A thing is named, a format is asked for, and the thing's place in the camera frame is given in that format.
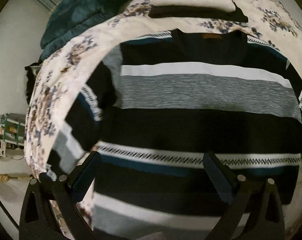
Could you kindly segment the dark teal plush blanket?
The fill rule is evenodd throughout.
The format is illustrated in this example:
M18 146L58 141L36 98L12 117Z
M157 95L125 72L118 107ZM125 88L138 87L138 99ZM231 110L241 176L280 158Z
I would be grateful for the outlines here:
M40 60L50 57L72 38L119 14L130 0L62 0L52 12L41 38Z

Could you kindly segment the white floral bed blanket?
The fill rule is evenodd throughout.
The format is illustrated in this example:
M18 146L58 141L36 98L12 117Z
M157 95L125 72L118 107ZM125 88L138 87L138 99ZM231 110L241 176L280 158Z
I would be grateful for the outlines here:
M241 31L256 41L269 43L289 60L302 79L302 29L283 5L276 0L235 2L248 16L248 23L189 17L155 19L138 15L137 6L132 6L130 16L117 16L92 27L48 57L37 77L27 115L26 160L35 174L58 179L48 158L80 89L115 46L134 38L175 29L216 35ZM292 200L287 205L281 201L285 239L291 239L302 225L302 153L298 165ZM85 209L92 217L94 179L90 187L92 200ZM228 209L221 216L209 217L207 235Z

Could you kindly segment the black grey white striped sweater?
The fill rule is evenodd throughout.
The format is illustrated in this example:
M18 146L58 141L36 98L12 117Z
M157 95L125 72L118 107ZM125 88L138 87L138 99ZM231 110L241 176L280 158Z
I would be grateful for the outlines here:
M203 167L273 179L291 202L302 153L302 79L241 31L148 34L115 46L80 89L48 164L70 174L94 148L92 226L100 238L202 239L229 207Z

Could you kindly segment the folded black garment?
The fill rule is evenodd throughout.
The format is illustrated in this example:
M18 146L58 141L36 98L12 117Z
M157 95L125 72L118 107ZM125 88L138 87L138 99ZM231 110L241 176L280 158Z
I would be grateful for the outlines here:
M192 18L211 18L214 20L226 20L233 22L248 23L249 19L242 10L235 5L235 11L225 12L216 8L188 7L180 5L154 6L149 12L150 18L166 17L192 17Z

